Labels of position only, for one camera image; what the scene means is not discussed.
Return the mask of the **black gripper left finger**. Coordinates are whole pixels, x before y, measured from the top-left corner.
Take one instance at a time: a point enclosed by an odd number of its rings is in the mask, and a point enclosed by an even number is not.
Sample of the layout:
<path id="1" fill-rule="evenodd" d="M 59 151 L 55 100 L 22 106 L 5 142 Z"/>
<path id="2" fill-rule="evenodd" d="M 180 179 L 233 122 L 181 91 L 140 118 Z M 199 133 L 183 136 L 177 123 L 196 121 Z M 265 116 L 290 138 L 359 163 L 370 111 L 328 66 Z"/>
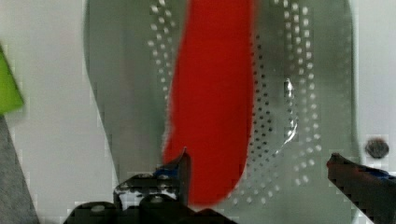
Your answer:
<path id="1" fill-rule="evenodd" d="M 64 224 L 237 224 L 210 209 L 188 206 L 191 157 L 183 151 L 151 174 L 118 184 L 113 201 L 77 206 Z"/>

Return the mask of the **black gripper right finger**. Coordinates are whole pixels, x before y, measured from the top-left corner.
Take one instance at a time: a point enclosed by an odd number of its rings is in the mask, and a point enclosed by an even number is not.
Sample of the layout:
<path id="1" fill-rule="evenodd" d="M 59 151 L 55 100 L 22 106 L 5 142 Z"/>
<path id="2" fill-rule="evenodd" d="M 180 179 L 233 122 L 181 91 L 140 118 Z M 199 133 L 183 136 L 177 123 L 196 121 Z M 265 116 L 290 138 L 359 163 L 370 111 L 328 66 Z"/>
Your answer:
<path id="1" fill-rule="evenodd" d="M 357 164 L 333 153 L 328 179 L 374 224 L 395 224 L 396 183 L 388 172 Z"/>

